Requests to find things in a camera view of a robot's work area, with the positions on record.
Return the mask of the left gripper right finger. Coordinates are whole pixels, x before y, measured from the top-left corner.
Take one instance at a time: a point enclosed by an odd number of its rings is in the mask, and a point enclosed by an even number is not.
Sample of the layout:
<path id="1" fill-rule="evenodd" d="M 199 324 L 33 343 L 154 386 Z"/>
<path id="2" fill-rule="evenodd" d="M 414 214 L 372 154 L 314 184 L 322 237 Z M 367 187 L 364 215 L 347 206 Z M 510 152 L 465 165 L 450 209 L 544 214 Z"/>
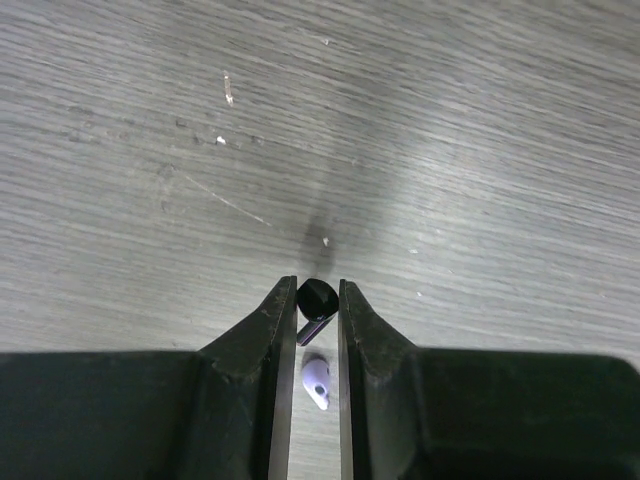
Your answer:
<path id="1" fill-rule="evenodd" d="M 339 287 L 345 479 L 635 479 L 639 374 L 604 355 L 420 347 Z"/>

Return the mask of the black earbud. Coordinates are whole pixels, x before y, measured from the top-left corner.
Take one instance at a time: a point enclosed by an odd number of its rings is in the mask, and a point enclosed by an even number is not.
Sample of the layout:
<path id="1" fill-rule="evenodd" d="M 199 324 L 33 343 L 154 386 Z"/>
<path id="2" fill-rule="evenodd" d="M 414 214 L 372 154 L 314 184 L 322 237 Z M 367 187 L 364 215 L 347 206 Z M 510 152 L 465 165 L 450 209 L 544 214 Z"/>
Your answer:
<path id="1" fill-rule="evenodd" d="M 297 290 L 296 302 L 299 312 L 307 323 L 297 334 L 297 344 L 307 346 L 334 318 L 339 310 L 336 290 L 327 282 L 307 279 Z"/>

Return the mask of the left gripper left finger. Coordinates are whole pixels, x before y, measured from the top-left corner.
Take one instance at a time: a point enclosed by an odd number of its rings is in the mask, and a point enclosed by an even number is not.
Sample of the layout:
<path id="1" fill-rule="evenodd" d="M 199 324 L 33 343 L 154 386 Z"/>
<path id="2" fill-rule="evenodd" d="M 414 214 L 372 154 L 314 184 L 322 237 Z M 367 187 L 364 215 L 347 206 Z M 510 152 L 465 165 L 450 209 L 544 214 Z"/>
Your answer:
<path id="1" fill-rule="evenodd" d="M 197 351 L 5 353 L 5 479 L 283 479 L 293 276 Z"/>

